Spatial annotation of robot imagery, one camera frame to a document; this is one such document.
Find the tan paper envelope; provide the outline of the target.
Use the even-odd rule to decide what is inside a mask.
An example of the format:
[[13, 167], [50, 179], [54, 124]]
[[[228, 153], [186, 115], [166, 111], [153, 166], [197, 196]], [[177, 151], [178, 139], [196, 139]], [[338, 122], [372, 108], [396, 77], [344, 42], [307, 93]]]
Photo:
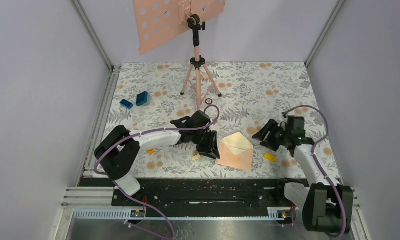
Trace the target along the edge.
[[215, 162], [218, 165], [250, 172], [254, 155], [254, 146], [240, 132], [221, 139], [218, 146], [220, 158]]

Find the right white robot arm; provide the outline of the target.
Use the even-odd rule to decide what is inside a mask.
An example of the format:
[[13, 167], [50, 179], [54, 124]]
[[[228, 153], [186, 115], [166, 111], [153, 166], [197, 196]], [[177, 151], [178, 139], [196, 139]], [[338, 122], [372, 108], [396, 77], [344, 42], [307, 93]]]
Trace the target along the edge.
[[316, 144], [306, 136], [304, 125], [304, 118], [300, 116], [288, 116], [285, 123], [270, 119], [253, 139], [272, 151], [285, 147], [307, 179], [308, 186], [286, 180], [275, 191], [275, 201], [281, 206], [293, 203], [302, 210], [307, 231], [339, 237], [350, 231], [353, 190], [328, 175], [316, 157]]

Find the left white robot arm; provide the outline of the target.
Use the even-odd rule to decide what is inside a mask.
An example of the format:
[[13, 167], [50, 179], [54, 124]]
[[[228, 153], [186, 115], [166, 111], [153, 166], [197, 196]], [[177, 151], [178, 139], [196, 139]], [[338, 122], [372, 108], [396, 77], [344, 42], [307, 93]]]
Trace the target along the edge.
[[218, 159], [217, 132], [209, 128], [215, 122], [198, 110], [192, 116], [170, 121], [168, 126], [142, 132], [130, 132], [119, 125], [94, 150], [95, 167], [101, 166], [108, 179], [123, 192], [128, 204], [138, 205], [143, 193], [130, 172], [137, 155], [162, 146], [193, 143], [199, 155]]

